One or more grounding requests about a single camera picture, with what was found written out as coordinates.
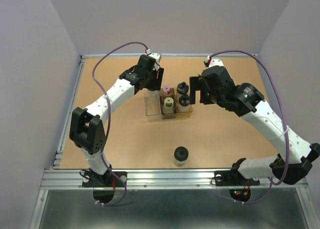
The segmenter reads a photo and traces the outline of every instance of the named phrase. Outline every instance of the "metal frame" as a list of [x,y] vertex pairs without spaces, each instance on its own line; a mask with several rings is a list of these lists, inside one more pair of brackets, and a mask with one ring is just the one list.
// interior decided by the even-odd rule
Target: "metal frame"
[[[208,54],[162,54],[164,57],[206,57]],[[112,57],[138,57],[137,53],[126,54],[113,54]],[[66,138],[68,136],[68,128],[71,119],[71,113],[75,104],[76,96],[78,93],[81,75],[83,73],[84,65],[87,58],[101,58],[104,55],[84,55],[81,57],[78,74],[76,77],[75,85],[73,88],[72,99],[68,108],[67,116],[65,119],[64,127],[62,130],[61,138],[58,144],[56,157],[53,165],[49,170],[43,173],[40,191],[32,220],[30,229],[39,228],[41,218],[45,209],[46,199],[49,190],[92,190],[92,188],[83,188],[83,178],[78,170],[61,170],[60,161],[62,158],[63,149],[65,146]],[[243,54],[223,54],[223,57],[247,57]],[[207,189],[231,189],[231,187],[217,187],[211,184],[211,179],[215,176],[216,170],[214,168],[205,169],[115,169],[114,171],[127,172],[127,189],[128,190],[207,190]],[[269,180],[267,178],[260,179],[259,186],[252,186],[252,188],[268,188]],[[297,194],[306,218],[307,224],[311,229],[320,229],[318,215],[311,201],[308,190],[307,180],[304,178],[295,185],[281,184],[278,188],[296,188]],[[112,190],[112,188],[99,187],[95,190]]]

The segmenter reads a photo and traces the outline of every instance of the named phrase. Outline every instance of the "transparent container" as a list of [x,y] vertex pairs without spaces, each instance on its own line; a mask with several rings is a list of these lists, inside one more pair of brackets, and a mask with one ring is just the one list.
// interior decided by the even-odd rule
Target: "transparent container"
[[161,89],[159,93],[144,90],[144,104],[145,104],[145,115],[148,121],[160,121],[167,119],[186,119],[191,116],[192,106],[190,105],[189,111],[179,112],[178,102],[175,100],[176,87],[173,88],[173,93],[171,97],[174,101],[173,113],[163,113],[163,102],[162,95],[163,90]]

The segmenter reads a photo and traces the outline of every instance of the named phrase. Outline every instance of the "wooden table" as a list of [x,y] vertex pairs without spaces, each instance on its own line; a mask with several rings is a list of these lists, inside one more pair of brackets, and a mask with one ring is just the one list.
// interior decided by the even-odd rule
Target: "wooden table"
[[[256,62],[247,57],[221,57],[236,85],[248,82],[266,97]],[[92,80],[94,65],[99,59],[87,59],[81,76],[75,107],[84,108],[103,93]],[[203,58],[163,58],[162,86],[176,87],[189,82],[190,76],[201,74]],[[108,58],[97,68],[96,78],[108,90],[137,58]],[[176,147],[189,150],[183,168],[229,168],[240,158],[263,158],[277,151],[256,130],[236,114],[213,104],[192,105],[190,118],[149,122],[145,115],[144,92],[140,91],[122,104],[111,116],[111,130],[104,153],[117,169],[172,169]],[[81,150],[66,139],[61,169],[89,167]]]

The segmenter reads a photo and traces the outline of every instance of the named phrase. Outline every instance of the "gray wall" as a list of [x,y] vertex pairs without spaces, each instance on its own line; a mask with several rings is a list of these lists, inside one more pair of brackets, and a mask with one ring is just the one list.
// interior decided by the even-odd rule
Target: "gray wall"
[[[51,0],[81,55],[128,41],[163,53],[257,53],[288,0]],[[139,52],[127,47],[122,52]]]
[[0,0],[0,228],[29,227],[79,56],[50,0]]
[[[320,0],[290,0],[259,55],[275,80],[290,127],[319,143]],[[319,170],[320,158],[308,176],[318,215]]]

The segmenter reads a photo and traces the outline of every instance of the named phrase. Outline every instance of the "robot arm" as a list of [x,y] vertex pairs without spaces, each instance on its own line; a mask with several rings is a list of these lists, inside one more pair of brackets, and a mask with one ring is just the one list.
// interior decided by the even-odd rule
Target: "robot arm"
[[107,91],[111,108],[108,108],[106,95],[102,95],[84,109],[77,107],[72,112],[69,137],[81,148],[94,173],[104,175],[107,171],[101,154],[107,140],[104,124],[109,110],[113,113],[143,88],[159,91],[164,73],[159,66],[160,60],[161,54],[158,53],[141,55],[137,65],[124,71]]
[[[200,103],[217,104],[253,125],[279,152],[261,159],[242,158],[232,165],[228,178],[243,181],[259,177],[281,178],[286,158],[286,140],[282,120],[272,110],[260,91],[249,83],[235,85],[219,59],[207,58],[208,69],[201,75],[190,77],[190,103],[195,103],[200,91]],[[305,177],[312,162],[320,154],[318,143],[310,144],[287,127],[289,137],[289,168],[283,182],[293,185]]]

